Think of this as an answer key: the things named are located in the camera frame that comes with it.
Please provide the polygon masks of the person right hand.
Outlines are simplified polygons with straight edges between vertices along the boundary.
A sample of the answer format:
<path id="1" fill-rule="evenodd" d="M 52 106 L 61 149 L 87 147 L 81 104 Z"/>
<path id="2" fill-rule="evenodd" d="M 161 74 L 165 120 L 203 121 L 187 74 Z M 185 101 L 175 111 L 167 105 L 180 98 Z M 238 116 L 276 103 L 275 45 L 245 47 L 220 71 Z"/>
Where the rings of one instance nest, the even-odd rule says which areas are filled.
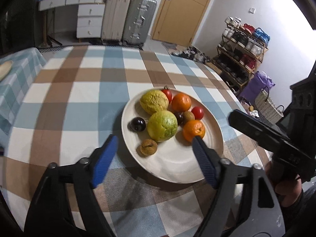
<path id="1" fill-rule="evenodd" d="M 302 179 L 299 175 L 295 179 L 284 181 L 276 184 L 276 180 L 273 179 L 271 174 L 272 162 L 268 162 L 265 166 L 266 175 L 271 182 L 274 191 L 279 195 L 279 203 L 281 207 L 289 208 L 300 203 L 302 198 Z"/>

